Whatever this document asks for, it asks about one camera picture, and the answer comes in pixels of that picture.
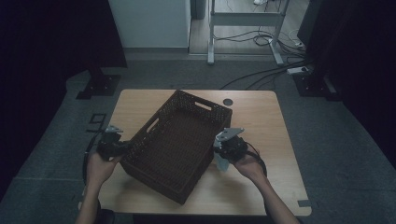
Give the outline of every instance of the power strip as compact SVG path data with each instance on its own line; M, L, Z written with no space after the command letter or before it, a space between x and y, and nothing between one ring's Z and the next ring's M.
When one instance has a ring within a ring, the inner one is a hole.
M296 68L289 68L288 69L289 75L297 75L297 74L307 74L309 75L309 70L307 67L296 67Z

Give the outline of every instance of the metal stand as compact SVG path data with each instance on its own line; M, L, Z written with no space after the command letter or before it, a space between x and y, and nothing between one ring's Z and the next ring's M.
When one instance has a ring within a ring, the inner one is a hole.
M280 12L215 12L215 4L216 0L212 0L212 9L210 11L210 35L207 45L207 63L213 64L215 62L215 26L275 26L276 31L274 33L274 38L270 39L270 48L277 65L284 64L279 51L276 48L276 44L279 38L280 29L282 28L283 20L285 20L286 17L289 0L286 0L285 6L283 6Z

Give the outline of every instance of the basket handle opening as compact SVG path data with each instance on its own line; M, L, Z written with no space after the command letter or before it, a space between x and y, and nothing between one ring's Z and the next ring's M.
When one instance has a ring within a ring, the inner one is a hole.
M155 129L155 125L158 123L160 119L155 119L150 126L148 126L148 128L146 129L146 132L149 133L151 131L153 131Z
M203 105L203 104L198 103L198 102L195 102L195 104L198 105L198 106L200 106L200 107L203 108L203 109L212 111L212 107L210 107L210 106L208 106L208 105Z

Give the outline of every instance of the hand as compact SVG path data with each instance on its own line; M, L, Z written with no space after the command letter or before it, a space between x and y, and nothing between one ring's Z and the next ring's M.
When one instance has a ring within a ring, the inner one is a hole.
M260 151L256 152L251 146L248 146L247 150L260 156ZM241 160L231 163L233 166L235 166L239 173L241 173L241 175L252 181L265 177L264 171L262 170L260 164L255 158L249 155L245 155L245 157Z
M104 161L97 152L93 153L87 165L87 186L101 187L113 174L121 158L115 157L112 161Z

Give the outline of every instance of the black curtain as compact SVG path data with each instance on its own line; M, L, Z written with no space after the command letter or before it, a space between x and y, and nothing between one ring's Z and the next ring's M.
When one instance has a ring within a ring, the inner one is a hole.
M0 3L1 191L62 103L66 80L90 61L126 67L107 0Z

